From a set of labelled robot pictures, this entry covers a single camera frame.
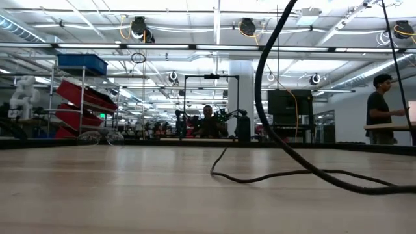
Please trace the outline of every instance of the wooden table surface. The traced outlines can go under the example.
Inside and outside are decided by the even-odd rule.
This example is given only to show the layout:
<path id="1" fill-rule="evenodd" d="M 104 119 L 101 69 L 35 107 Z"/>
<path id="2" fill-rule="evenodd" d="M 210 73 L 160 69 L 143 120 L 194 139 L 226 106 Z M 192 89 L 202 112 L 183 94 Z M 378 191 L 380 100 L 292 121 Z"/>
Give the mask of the wooden table surface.
<path id="1" fill-rule="evenodd" d="M 412 129 L 416 128 L 416 122 L 411 123 Z M 365 130 L 393 130 L 393 131 L 409 131 L 408 124 L 397 124 L 397 123 L 382 123 L 374 125 L 364 126 Z"/>
<path id="2" fill-rule="evenodd" d="M 0 151 L 0 233 L 415 233 L 416 195 L 353 194 L 313 175 L 240 185 L 209 175 L 221 151 L 138 146 Z M 416 157 L 298 151 L 320 168 L 416 184 Z M 251 178 L 297 169 L 280 149 L 230 148 L 216 171 Z"/>

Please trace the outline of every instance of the man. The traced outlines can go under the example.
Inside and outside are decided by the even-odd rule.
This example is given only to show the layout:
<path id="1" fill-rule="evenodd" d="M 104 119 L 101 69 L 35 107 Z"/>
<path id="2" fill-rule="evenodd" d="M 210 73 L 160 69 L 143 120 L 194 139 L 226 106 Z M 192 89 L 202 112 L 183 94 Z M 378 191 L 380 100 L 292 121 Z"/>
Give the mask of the man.
<path id="1" fill-rule="evenodd" d="M 391 88 L 391 80 L 392 78 L 388 74 L 374 78 L 372 83 L 376 91 L 367 100 L 367 125 L 390 124 L 392 116 L 404 116 L 406 114 L 404 109 L 390 111 L 384 100 L 384 94 Z M 393 145 L 396 143 L 393 131 L 389 130 L 367 131 L 366 137 L 370 137 L 371 144 Z"/>
<path id="2" fill-rule="evenodd" d="M 227 129 L 218 123 L 213 117 L 213 108 L 206 105 L 203 108 L 204 119 L 202 120 L 201 129 L 195 133 L 196 137 L 202 138 L 220 138 L 228 137 Z"/>

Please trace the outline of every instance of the monitor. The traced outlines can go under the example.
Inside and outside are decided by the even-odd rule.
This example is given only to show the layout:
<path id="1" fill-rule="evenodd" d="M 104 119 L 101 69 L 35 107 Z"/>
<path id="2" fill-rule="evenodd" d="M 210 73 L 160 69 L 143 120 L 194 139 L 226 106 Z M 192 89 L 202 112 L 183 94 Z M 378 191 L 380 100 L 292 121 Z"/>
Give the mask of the monitor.
<path id="1" fill-rule="evenodd" d="M 310 90 L 291 90 L 298 104 L 298 115 L 312 114 L 312 92 Z M 268 114 L 296 114 L 293 96 L 286 90 L 269 90 L 267 92 Z"/>

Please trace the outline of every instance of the black cable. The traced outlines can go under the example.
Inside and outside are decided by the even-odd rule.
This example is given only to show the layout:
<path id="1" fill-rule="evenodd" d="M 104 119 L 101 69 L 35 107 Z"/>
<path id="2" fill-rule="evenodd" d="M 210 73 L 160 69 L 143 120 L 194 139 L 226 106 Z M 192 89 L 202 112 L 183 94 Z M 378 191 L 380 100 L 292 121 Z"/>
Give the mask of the black cable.
<path id="1" fill-rule="evenodd" d="M 361 187 L 361 186 L 353 185 L 353 184 L 344 182 L 340 179 L 337 179 L 336 177 L 333 177 L 333 176 L 329 175 L 324 170 L 318 169 L 316 166 L 314 166 L 313 164 L 311 164 L 310 162 L 305 160 L 299 153 L 294 151 L 289 145 L 287 145 L 284 141 L 282 141 L 282 139 L 270 127 L 270 124 L 267 121 L 265 111 L 263 109 L 263 104 L 261 103 L 261 82 L 262 82 L 263 71 L 264 71 L 264 68 L 265 68 L 265 64 L 266 64 L 266 61 L 267 61 L 268 54 L 270 53 L 270 50 L 272 49 L 274 42 L 276 41 L 276 39 L 278 38 L 281 30 L 283 29 L 283 26 L 285 25 L 285 23 L 287 21 L 287 18 L 289 17 L 289 15 L 290 15 L 290 13 L 293 9 L 293 6 L 296 2 L 297 2 L 297 0 L 290 0 L 289 1 L 288 5 L 285 8 L 285 11 L 283 12 L 283 15 L 282 15 L 281 19 L 279 20 L 278 24 L 276 25 L 276 28 L 274 29 L 274 31 L 273 31 L 272 35 L 270 36 L 266 46 L 264 47 L 263 52 L 261 53 L 260 61 L 259 61 L 258 67 L 257 67 L 257 71 L 256 71 L 256 75 L 255 75 L 255 83 L 254 83 L 254 99 L 255 99 L 255 106 L 256 106 L 256 109 L 257 109 L 257 113 L 260 117 L 260 120 L 261 120 L 261 123 L 263 124 L 263 127 L 266 129 L 269 136 L 287 154 L 289 154 L 296 162 L 298 162 L 300 165 L 302 165 L 308 172 L 316 175 L 317 177 L 325 180 L 326 182 L 328 182 L 328 183 L 330 183 L 330 184 L 332 184 L 336 187 L 348 190 L 350 192 L 356 192 L 356 193 L 359 193 L 359 194 L 366 194 L 366 195 L 416 193 L 416 186 L 394 186 L 394 185 L 389 185 L 389 186 L 386 186 L 386 187 L 367 188 L 367 187 Z M 234 179 L 234 181 L 236 181 L 236 182 L 244 181 L 244 180 L 238 180 L 238 179 L 232 178 L 232 177 L 230 177 L 226 174 L 219 174 L 217 172 L 213 172 L 215 165 L 218 163 L 218 161 L 220 159 L 221 159 L 221 157 L 219 157 L 215 161 L 213 167 L 211 168 L 211 175 L 218 175 L 218 176 L 224 176 L 224 177 L 227 176 L 226 178 L 231 179 L 231 180 Z M 363 175 L 356 175 L 356 174 L 354 174 L 354 175 L 359 176 L 362 179 L 364 178 Z M 256 181 L 258 179 L 266 179 L 266 178 L 269 178 L 269 176 L 270 175 L 268 175 L 268 176 L 266 175 L 265 177 L 260 177 L 260 178 L 253 179 L 253 180 Z"/>
<path id="2" fill-rule="evenodd" d="M 399 70 L 398 64 L 397 64 L 397 55 L 396 55 L 395 43 L 393 41 L 393 35 L 391 34 L 390 23 L 389 23 L 389 16 L 387 15 L 387 10 L 386 10 L 386 7 L 384 5 L 384 0 L 382 0 L 382 7 L 383 7 L 384 18 L 385 18 L 385 24 L 387 25 L 387 28 L 388 28 L 387 33 L 389 34 L 391 51 L 393 53 L 393 60 L 395 61 L 397 81 L 398 81 L 398 86 L 400 88 L 400 96 L 402 98 L 404 112 L 406 113 L 406 120 L 408 121 L 411 138 L 412 138 L 412 141 L 415 142 L 415 140 L 416 140 L 416 132 L 415 132 L 415 130 L 411 126 L 408 104 L 406 103 L 406 97 L 404 95 L 404 89 L 403 89 L 403 84 L 402 84 L 402 77 L 400 76 L 400 70 Z"/>
<path id="3" fill-rule="evenodd" d="M 140 56 L 143 59 L 142 60 L 137 60 L 137 56 Z M 133 66 L 133 69 L 131 70 L 131 77 L 134 77 L 134 75 L 135 75 L 135 68 L 136 68 L 137 64 L 144 63 L 145 61 L 147 61 L 147 58 L 146 58 L 146 56 L 144 54 L 137 52 L 137 53 L 133 53 L 131 55 L 130 59 L 131 59 L 131 62 L 133 62 L 135 64 Z"/>
<path id="4" fill-rule="evenodd" d="M 216 159 L 216 161 L 214 162 L 213 166 L 211 167 L 211 171 L 210 174 L 212 176 L 222 176 L 224 178 L 227 178 L 231 181 L 237 182 L 237 183 L 255 183 L 255 182 L 259 182 L 265 179 L 269 179 L 269 178 L 273 178 L 273 177 L 281 177 L 281 176 L 293 176 L 293 175 L 300 175 L 300 174 L 312 174 L 312 172 L 310 172 L 309 170 L 295 170 L 295 171 L 290 171 L 290 172 L 279 172 L 279 173 L 273 173 L 273 174 L 268 174 L 268 175 L 264 175 L 258 178 L 254 178 L 254 179 L 237 179 L 235 177 L 232 177 L 230 175 L 221 173 L 221 172 L 214 172 L 215 166 L 216 164 L 221 160 L 221 158 L 224 156 L 225 152 L 227 151 L 227 148 L 225 148 L 223 150 L 223 152 L 221 153 L 221 155 L 219 156 L 219 158 Z M 326 173 L 332 173 L 332 174 L 344 174 L 344 175 L 348 175 L 348 176 L 352 176 L 358 179 L 365 179 L 367 181 L 372 181 L 375 183 L 379 183 L 382 185 L 387 185 L 387 186 L 397 186 L 395 184 L 386 182 L 386 181 L 382 181 L 381 179 L 375 179 L 372 177 L 368 177 L 365 175 L 359 175 L 359 174 L 355 174 L 352 172 L 347 172 L 344 170 L 327 170 L 327 169 L 322 169 L 323 172 Z"/>

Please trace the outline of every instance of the white column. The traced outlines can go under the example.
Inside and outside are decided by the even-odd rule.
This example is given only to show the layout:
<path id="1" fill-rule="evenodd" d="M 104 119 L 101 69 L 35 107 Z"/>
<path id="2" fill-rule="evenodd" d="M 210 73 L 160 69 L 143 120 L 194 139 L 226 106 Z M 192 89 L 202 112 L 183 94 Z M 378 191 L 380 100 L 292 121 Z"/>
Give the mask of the white column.
<path id="1" fill-rule="evenodd" d="M 254 136 L 254 74 L 253 65 L 249 60 L 231 60 L 228 68 L 229 75 L 240 76 L 240 97 L 239 109 L 246 110 L 247 116 L 251 120 L 251 132 Z M 228 111 L 237 110 L 237 80 L 228 79 Z M 235 136 L 237 119 L 231 119 L 228 122 L 229 135 Z"/>

